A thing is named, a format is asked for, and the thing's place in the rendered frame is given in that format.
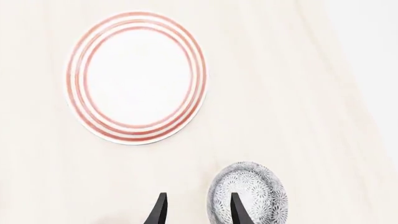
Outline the white plate with red rings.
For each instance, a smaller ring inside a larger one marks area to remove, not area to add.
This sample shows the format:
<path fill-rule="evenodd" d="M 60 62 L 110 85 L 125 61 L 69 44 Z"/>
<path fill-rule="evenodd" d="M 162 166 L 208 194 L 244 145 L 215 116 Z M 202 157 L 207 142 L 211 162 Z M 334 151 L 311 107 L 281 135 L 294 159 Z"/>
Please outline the white plate with red rings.
<path fill-rule="evenodd" d="M 94 135 L 122 145 L 169 138 L 201 108 L 208 74 L 184 26 L 146 11 L 123 12 L 89 29 L 65 70 L 65 96 Z"/>

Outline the patterned grey and white bowl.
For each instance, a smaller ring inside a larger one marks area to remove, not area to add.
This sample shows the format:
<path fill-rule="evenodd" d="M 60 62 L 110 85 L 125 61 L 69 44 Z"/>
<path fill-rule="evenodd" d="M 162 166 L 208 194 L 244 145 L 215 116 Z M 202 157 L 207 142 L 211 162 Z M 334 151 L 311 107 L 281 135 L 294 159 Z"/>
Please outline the patterned grey and white bowl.
<path fill-rule="evenodd" d="M 207 195 L 211 224 L 233 224 L 231 194 L 237 193 L 254 224 L 285 224 L 288 198 L 278 177 L 255 162 L 236 162 L 213 179 Z"/>

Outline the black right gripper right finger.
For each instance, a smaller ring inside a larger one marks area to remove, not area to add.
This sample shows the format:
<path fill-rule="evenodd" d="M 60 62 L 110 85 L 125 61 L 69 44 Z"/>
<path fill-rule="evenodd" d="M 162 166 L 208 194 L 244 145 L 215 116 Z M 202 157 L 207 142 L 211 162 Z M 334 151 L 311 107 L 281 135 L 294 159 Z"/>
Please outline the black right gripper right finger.
<path fill-rule="evenodd" d="M 231 194 L 230 210 L 233 224 L 254 224 L 236 192 Z"/>

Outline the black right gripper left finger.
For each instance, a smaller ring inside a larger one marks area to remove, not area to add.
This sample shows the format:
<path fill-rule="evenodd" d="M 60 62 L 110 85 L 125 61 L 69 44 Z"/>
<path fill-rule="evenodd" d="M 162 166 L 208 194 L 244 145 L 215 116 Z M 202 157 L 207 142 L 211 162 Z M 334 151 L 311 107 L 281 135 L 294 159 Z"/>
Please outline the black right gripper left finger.
<path fill-rule="evenodd" d="M 159 194 L 159 197 L 144 224 L 165 224 L 167 208 L 167 194 L 162 192 Z"/>

